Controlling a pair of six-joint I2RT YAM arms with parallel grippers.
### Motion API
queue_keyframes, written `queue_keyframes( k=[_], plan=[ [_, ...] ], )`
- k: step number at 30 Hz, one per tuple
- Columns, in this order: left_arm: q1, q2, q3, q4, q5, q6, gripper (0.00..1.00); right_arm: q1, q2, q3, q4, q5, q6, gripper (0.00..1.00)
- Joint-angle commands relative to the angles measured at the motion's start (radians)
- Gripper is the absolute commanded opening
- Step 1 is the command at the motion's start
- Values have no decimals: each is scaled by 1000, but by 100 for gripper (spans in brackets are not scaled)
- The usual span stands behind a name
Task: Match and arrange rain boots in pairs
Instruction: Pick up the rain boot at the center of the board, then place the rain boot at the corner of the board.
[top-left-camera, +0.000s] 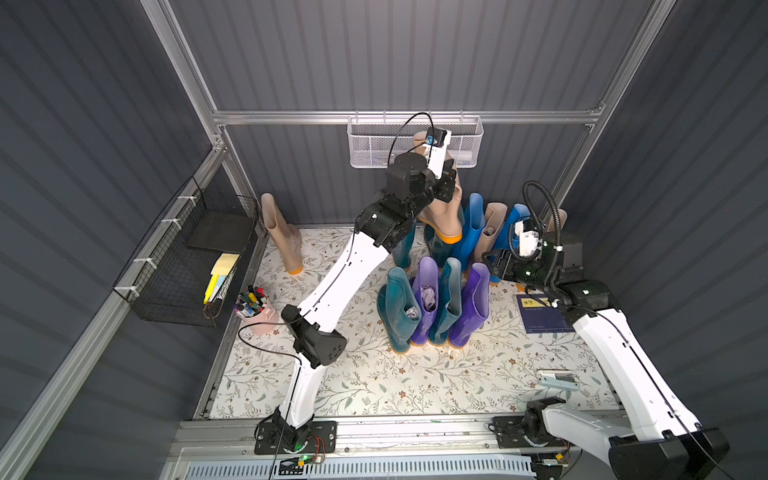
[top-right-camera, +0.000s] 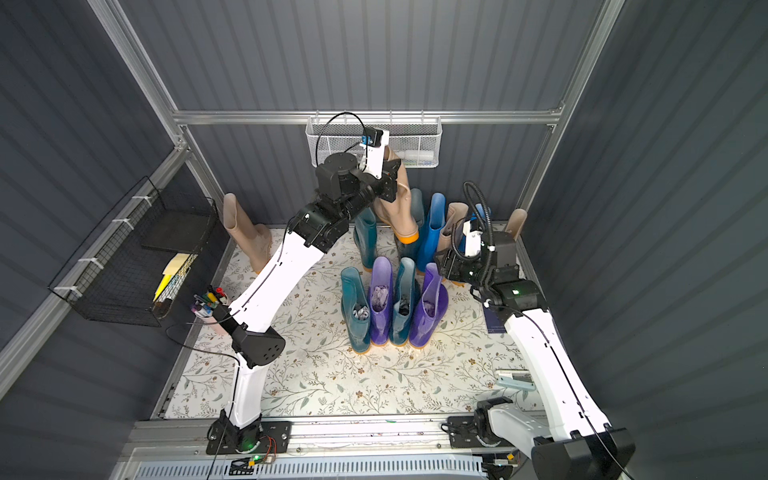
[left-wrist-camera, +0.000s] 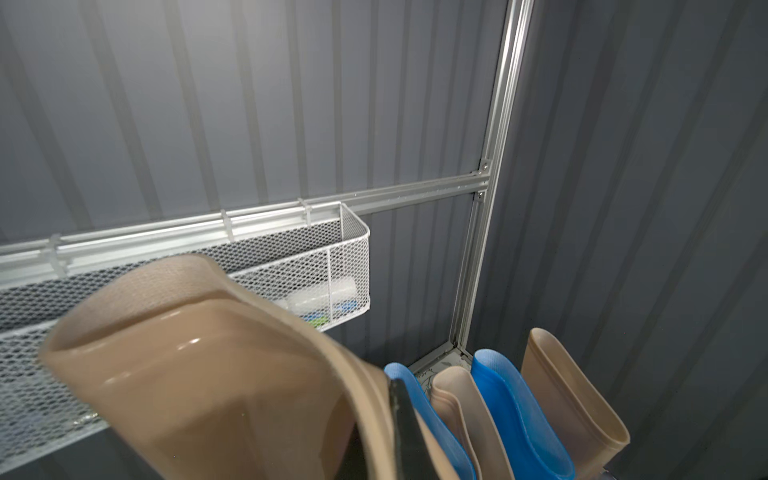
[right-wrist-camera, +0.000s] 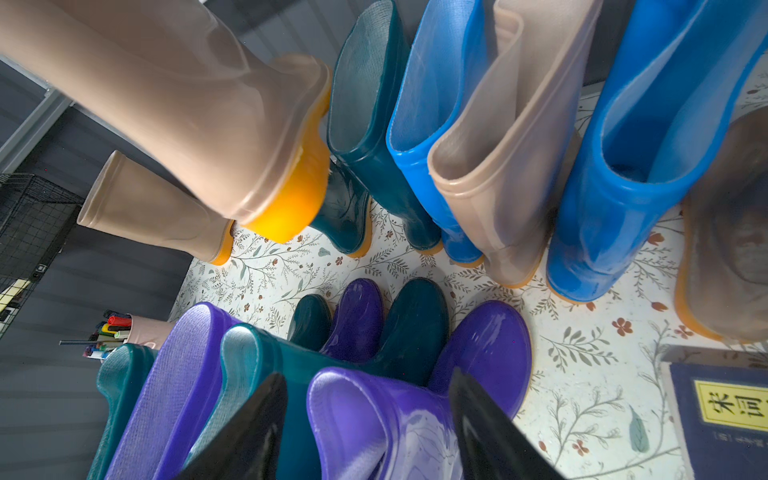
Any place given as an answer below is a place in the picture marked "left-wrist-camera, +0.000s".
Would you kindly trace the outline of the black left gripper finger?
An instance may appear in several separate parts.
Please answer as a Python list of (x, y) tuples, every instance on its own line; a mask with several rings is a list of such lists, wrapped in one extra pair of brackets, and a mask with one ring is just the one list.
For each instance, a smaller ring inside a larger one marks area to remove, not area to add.
[(390, 380), (388, 387), (397, 479), (438, 479), (404, 381)]

